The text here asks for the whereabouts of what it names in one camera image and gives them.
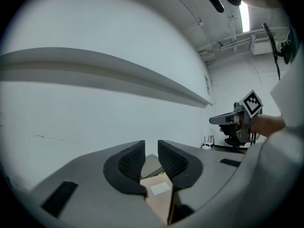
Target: white wall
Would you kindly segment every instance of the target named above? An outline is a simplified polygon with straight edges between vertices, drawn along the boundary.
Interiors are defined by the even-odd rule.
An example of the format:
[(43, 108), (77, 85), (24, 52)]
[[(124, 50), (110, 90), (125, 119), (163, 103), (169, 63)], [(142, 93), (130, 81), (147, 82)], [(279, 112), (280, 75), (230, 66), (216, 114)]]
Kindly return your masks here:
[[(281, 76), (284, 76), (289, 65), (283, 59), (278, 61)], [(272, 54), (253, 56), (251, 52), (230, 57), (216, 62), (208, 67), (213, 83), (215, 104), (209, 106), (209, 116), (205, 116), (205, 129), (214, 132), (215, 144), (227, 145), (225, 136), (219, 131), (219, 127), (207, 123), (209, 117), (221, 115), (233, 111), (233, 104), (241, 100), (252, 89), (262, 99), (263, 114), (280, 116), (281, 113), (270, 95), (270, 91), (278, 83), (276, 65)]]
[(209, 102), (208, 70), (193, 45), (139, 0), (30, 0), (7, 31), (1, 54), (29, 48), (102, 52), (153, 70)]
[[(17, 74), (69, 79), (94, 88), (8, 81)], [(140, 95), (119, 91), (127, 88)], [(143, 96), (152, 90), (162, 94), (109, 76), (42, 69), (2, 71), (0, 153), (7, 175), (29, 190), (73, 158), (118, 144), (145, 140), (147, 155), (157, 155), (159, 139), (200, 147), (204, 109)]]

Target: cable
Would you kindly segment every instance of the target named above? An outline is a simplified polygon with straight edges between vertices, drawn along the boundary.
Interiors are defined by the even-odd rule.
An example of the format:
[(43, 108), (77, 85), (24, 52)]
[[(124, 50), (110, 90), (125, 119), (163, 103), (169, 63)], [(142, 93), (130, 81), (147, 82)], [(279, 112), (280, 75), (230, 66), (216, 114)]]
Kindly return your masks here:
[(277, 75), (279, 76), (279, 80), (281, 80), (280, 68), (279, 68), (279, 65), (277, 64), (277, 59), (275, 60), (275, 65), (276, 65), (276, 69), (277, 69)]

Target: ceiling light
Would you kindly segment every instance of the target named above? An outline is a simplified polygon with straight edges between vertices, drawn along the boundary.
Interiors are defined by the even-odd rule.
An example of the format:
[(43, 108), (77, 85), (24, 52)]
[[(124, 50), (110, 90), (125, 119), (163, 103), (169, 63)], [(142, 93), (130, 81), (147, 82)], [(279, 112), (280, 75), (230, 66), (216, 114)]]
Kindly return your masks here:
[(242, 25), (243, 25), (243, 32), (249, 31), (249, 12), (248, 6), (246, 3), (242, 1), (241, 5), (239, 6), (239, 11), (241, 13), (242, 18)]

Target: ceiling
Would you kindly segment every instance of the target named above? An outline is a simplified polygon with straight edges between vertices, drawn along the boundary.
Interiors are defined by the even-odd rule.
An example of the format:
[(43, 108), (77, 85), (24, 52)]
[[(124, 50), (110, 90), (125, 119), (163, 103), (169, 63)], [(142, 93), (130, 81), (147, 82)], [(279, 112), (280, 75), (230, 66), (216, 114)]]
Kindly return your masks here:
[[(208, 64), (249, 50), (251, 33), (242, 33), (238, 7), (221, 0), (225, 11), (218, 13), (209, 0), (141, 0), (171, 20), (189, 39)], [(288, 18), (281, 9), (248, 7), (250, 31), (263, 31), (266, 22), (279, 41), (288, 33)]]

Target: black slot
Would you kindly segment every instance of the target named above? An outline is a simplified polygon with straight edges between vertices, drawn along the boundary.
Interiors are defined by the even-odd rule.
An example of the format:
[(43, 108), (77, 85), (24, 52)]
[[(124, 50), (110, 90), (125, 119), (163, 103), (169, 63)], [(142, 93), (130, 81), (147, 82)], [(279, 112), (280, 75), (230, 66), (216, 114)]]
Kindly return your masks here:
[(64, 181), (44, 202), (41, 206), (47, 213), (54, 217), (57, 217), (73, 192), (77, 188), (78, 184), (71, 181)]
[(220, 161), (220, 163), (226, 164), (226, 165), (231, 165), (234, 167), (239, 167), (239, 165), (241, 164), (241, 162), (239, 161), (234, 161), (234, 160), (230, 160), (230, 159), (222, 159)]

